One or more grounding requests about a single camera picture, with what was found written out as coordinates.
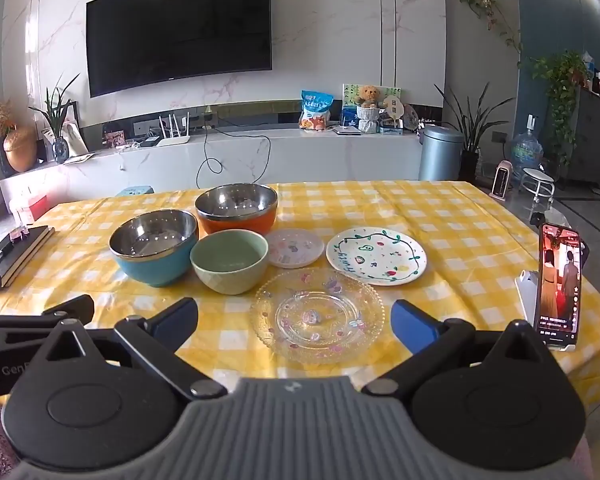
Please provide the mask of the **blue steel bowl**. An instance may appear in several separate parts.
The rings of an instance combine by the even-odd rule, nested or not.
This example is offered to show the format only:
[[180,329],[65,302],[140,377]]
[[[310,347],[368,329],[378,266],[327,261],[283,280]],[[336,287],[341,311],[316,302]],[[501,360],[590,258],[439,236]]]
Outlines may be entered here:
[[159,209],[120,224],[108,246],[129,278],[162,287],[188,272],[189,255],[198,240],[198,222],[191,212]]

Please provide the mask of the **white painted plate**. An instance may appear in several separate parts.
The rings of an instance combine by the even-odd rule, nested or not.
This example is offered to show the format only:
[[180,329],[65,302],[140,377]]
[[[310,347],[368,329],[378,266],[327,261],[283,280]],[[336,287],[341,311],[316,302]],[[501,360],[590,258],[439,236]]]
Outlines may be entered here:
[[334,236],[325,256],[337,271],[373,286],[400,286],[427,269],[425,249],[414,238],[388,228],[361,226]]

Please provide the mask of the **green ceramic bowl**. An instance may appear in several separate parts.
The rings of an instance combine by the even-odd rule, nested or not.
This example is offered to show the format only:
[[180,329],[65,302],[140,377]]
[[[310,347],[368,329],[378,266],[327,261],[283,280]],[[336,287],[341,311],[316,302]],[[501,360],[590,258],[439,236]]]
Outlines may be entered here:
[[198,240],[189,259],[204,286],[221,295],[240,295],[264,278],[268,241],[248,230],[219,231]]

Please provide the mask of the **clear glass plate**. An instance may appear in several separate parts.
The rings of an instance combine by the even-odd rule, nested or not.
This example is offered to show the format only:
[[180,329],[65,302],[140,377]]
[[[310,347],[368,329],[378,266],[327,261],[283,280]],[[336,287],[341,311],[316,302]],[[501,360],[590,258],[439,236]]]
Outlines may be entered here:
[[306,268],[274,276],[254,295],[254,332],[273,353],[303,364],[332,364],[366,351],[385,326],[372,286],[335,270]]

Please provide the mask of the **orange steel bowl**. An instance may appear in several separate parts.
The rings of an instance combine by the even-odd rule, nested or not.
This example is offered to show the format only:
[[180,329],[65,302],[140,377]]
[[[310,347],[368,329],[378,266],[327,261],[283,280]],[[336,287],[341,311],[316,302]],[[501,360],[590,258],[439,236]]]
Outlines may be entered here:
[[234,229],[268,234],[277,205],[276,191],[257,183],[219,185],[195,200],[198,220],[207,234]]

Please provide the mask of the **small pink floral plate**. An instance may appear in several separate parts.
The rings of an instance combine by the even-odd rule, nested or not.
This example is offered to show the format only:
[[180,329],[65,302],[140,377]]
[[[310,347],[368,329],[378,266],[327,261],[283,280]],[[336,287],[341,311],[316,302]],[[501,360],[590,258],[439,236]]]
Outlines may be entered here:
[[268,233],[268,263],[279,269],[300,269],[323,255],[324,242],[304,229],[278,229]]

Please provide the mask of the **black notebook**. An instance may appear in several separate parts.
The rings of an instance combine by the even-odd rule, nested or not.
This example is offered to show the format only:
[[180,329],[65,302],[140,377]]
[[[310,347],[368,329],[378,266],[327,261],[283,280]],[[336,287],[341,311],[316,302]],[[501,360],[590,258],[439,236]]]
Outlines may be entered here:
[[0,241],[0,290],[12,284],[54,233],[52,226],[20,226]]

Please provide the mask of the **pink storage box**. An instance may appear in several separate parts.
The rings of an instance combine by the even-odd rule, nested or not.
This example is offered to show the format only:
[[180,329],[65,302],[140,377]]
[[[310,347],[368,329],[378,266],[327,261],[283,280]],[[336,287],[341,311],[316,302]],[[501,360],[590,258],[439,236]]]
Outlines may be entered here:
[[45,194],[16,196],[9,202],[9,210],[20,224],[30,226],[50,209]]

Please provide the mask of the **white round stool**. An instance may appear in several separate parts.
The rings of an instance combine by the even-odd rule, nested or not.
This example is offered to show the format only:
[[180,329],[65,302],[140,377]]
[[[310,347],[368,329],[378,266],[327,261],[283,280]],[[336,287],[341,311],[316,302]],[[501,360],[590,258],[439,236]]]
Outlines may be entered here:
[[547,205],[552,206],[556,185],[555,180],[541,169],[527,167],[522,170],[518,190],[530,193],[535,205],[539,205],[541,200],[546,200]]

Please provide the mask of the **water jug with pump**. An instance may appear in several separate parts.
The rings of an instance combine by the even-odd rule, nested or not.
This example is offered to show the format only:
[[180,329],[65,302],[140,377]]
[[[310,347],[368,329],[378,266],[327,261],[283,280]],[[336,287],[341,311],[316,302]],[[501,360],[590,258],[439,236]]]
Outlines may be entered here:
[[543,148],[534,134],[536,117],[529,115],[523,133],[514,136],[510,147],[510,161],[513,164],[514,175],[522,178],[526,168],[539,169],[543,156]]

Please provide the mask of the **white wifi router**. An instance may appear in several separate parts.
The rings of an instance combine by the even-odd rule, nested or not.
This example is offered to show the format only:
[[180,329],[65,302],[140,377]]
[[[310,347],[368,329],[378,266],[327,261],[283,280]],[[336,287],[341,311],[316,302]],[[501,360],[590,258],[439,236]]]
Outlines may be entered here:
[[189,139],[189,125],[182,126],[175,114],[169,114],[168,118],[158,118],[161,139],[158,147],[186,144]]

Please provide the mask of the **white tv console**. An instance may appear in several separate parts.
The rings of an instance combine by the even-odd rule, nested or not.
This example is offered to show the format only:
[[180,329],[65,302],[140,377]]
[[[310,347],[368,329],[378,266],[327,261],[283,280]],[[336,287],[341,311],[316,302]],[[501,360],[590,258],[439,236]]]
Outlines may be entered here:
[[0,188],[6,202],[45,194],[56,205],[112,197],[139,185],[162,193],[234,182],[415,180],[420,154],[422,146],[414,134],[211,130],[181,145],[107,150],[78,164],[49,162],[1,180]]

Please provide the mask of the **teddy bear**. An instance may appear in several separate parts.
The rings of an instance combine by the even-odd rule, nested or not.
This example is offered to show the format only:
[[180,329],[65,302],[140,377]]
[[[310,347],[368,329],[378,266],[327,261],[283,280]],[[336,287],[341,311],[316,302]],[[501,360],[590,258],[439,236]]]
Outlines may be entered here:
[[378,103],[380,96],[380,90],[370,84],[358,88],[356,117],[358,118],[358,130],[362,133],[378,133],[380,117]]

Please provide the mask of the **hanging ivy plant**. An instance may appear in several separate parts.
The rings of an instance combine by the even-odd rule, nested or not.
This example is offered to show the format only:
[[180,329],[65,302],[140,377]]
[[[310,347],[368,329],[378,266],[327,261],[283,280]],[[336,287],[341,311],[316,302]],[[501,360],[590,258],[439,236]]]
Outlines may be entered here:
[[557,169],[567,169],[577,147],[577,136],[572,125],[578,104],[579,90],[585,83],[586,67],[582,55],[575,50],[565,50],[549,56],[525,56],[519,68],[532,80],[544,81],[544,94],[548,105],[548,135],[545,140],[545,157]]

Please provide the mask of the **black wall television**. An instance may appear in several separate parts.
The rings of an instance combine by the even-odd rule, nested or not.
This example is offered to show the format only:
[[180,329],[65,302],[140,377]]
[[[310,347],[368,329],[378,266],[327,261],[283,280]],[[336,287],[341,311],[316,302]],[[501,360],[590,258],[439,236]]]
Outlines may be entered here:
[[93,0],[86,5],[91,96],[272,67],[271,0]]

